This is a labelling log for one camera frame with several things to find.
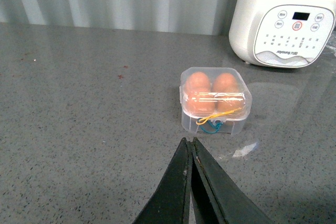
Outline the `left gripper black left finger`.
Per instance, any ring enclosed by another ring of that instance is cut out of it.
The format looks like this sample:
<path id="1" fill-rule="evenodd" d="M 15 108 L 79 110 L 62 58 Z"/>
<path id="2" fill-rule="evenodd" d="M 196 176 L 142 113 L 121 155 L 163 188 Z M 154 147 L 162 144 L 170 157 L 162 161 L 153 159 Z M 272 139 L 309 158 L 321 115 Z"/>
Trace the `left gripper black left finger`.
<path id="1" fill-rule="evenodd" d="M 192 150 L 182 138 L 156 191 L 134 223 L 188 223 L 192 180 Z"/>

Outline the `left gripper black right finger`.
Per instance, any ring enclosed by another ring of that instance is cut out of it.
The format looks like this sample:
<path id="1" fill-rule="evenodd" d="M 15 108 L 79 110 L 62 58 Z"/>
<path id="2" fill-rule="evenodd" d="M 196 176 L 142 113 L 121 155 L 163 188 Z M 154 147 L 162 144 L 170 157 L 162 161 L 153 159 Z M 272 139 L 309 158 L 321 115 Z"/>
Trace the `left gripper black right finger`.
<path id="1" fill-rule="evenodd" d="M 192 155 L 191 185 L 196 223 L 272 223 L 196 137 L 192 141 Z"/>

